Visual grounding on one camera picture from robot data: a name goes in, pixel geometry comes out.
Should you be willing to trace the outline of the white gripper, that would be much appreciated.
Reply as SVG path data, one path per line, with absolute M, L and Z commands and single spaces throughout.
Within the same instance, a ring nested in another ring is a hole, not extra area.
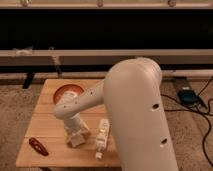
M 71 144 L 71 135 L 73 134 L 82 134 L 85 138 L 90 136 L 90 130 L 84 120 L 77 114 L 74 117 L 67 118 L 64 120 L 64 128 L 67 133 L 66 135 L 66 144 Z

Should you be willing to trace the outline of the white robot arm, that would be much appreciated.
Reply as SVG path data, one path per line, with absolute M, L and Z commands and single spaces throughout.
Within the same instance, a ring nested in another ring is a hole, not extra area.
M 179 171 L 162 104 L 162 71 L 149 58 L 124 60 L 105 79 L 54 108 L 65 120 L 103 104 L 122 171 Z

